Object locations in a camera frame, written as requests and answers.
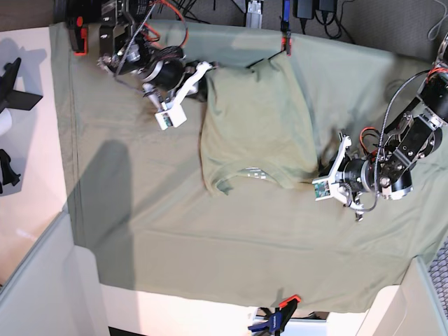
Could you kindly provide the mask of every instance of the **floor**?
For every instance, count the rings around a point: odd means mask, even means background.
[[[0,0],[0,32],[44,27],[53,22],[54,0]],[[343,1],[339,0],[339,13]],[[192,12],[201,20],[217,25],[243,25],[244,14],[231,0],[197,0]],[[265,0],[262,28],[280,28],[281,0]],[[443,7],[435,0],[353,0],[344,5],[343,24],[357,44],[389,50],[432,62],[442,37],[448,31],[443,24],[436,41],[427,39],[428,30],[442,17]],[[165,10],[163,18],[172,17]],[[292,18],[293,32],[300,32],[300,22]],[[315,20],[308,23],[308,35],[327,38]]]

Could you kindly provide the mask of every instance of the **blue clamp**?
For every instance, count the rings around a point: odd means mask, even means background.
[[[268,309],[262,308],[266,313],[268,320],[263,323],[252,325],[248,327],[248,329],[252,333],[261,332],[276,336],[280,335],[280,333],[285,330],[287,322],[291,319],[291,316],[294,314],[300,301],[301,299],[298,295],[291,296],[284,300],[279,305],[279,308],[275,309],[274,313],[271,313]]]
[[[252,325],[248,327],[248,329],[252,333],[268,330],[271,334],[273,334],[277,330],[280,330],[280,323],[281,323],[281,312],[278,311],[277,313],[273,313],[266,322]]]

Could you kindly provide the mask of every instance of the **clamp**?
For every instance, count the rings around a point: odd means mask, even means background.
[[[291,8],[290,0],[283,0],[283,10],[280,30],[283,33],[281,38],[281,51],[286,51],[291,56],[291,29],[289,28],[289,12]]]
[[[258,333],[257,336],[263,334],[279,336],[286,327],[287,322],[291,319],[297,309],[297,305],[302,300],[298,295],[293,295],[279,304],[279,307],[272,313],[269,309],[262,309],[266,313],[267,321],[252,325],[248,329],[252,333]]]

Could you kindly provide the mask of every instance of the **power adapter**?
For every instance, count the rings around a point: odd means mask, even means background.
[[[337,0],[318,0],[317,9],[322,12],[336,13]]]
[[[298,19],[313,20],[316,0],[294,0],[293,15]]]

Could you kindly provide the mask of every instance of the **green cloth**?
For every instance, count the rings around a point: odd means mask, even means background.
[[[182,41],[180,22],[153,26],[161,43]],[[225,66],[247,67],[281,44],[277,31],[189,28],[186,55]],[[87,57],[73,56],[63,25],[50,33],[74,238],[95,254],[102,284],[258,307],[298,294],[304,309],[364,312],[401,282],[415,255],[429,263],[443,242],[448,141],[412,171],[414,191],[381,199],[361,223],[333,199],[315,202],[311,185],[297,191],[237,176],[228,196],[212,197],[199,149],[207,106],[185,99],[188,120],[163,132],[150,102],[97,66],[97,29]],[[363,127],[380,126],[396,88],[430,66],[322,38],[293,35],[292,43],[318,158],[336,153],[342,128],[357,146]],[[422,80],[399,96],[391,118]]]
[[[207,80],[201,159],[211,192],[227,193],[248,167],[283,188],[316,176],[308,107],[284,52],[249,68],[218,68]]]

